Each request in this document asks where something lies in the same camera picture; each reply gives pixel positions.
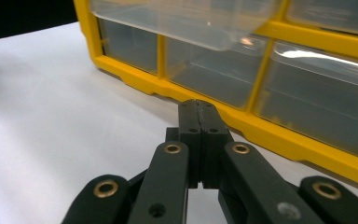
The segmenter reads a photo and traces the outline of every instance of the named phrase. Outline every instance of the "yellow plastic frame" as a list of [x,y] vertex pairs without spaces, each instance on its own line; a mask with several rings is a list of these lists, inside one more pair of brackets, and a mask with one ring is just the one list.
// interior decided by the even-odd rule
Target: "yellow plastic frame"
[[209,101],[217,107],[222,119],[230,127],[241,131],[249,141],[290,160],[309,161],[358,182],[358,157],[261,119],[253,113],[255,101],[261,91],[265,68],[269,62],[269,53],[275,40],[284,40],[358,59],[358,36],[329,32],[287,21],[284,15],[290,0],[283,0],[277,15],[256,31],[259,35],[270,37],[270,41],[248,105],[238,109],[166,79],[163,74],[164,36],[158,36],[158,71],[155,76],[104,56],[97,19],[90,12],[90,0],[74,1],[81,30],[89,47],[89,56],[99,68],[120,77],[127,85],[146,94],[156,93],[181,102],[188,99]]

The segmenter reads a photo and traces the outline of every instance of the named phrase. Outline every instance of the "white table surface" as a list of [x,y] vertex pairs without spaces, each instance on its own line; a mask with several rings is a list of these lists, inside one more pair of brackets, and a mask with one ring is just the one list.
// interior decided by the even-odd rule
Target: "white table surface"
[[[78,23],[0,39],[0,223],[60,223],[91,179],[142,172],[177,126],[176,102],[94,66]],[[295,185],[331,175],[258,149]],[[189,191],[187,223],[226,223],[216,190]]]

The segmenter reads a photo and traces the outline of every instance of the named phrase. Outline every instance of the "dark background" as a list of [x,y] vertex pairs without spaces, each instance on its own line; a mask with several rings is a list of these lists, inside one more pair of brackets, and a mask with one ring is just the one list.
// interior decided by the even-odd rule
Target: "dark background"
[[0,0],[0,38],[74,21],[73,0]]

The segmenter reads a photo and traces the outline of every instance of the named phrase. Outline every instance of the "yellow organizer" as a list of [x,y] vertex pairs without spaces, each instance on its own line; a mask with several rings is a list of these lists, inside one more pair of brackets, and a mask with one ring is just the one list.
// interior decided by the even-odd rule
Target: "yellow organizer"
[[249,141],[358,182],[358,4],[339,2],[283,0],[220,51],[98,19],[90,0],[75,6],[98,67],[147,94],[209,101]]

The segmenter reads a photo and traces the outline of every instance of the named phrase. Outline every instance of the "transparent plastic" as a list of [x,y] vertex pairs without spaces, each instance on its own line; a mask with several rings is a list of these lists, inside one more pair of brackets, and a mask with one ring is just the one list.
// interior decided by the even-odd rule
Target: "transparent plastic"
[[99,18],[224,50],[274,12],[278,0],[90,0]]
[[218,101],[245,107],[267,39],[245,36],[231,49],[214,51],[175,39],[166,41],[166,77]]
[[288,19],[358,34],[358,0],[291,1]]
[[157,35],[120,23],[98,20],[104,55],[142,69],[157,73]]
[[278,42],[259,116],[358,156],[358,62]]

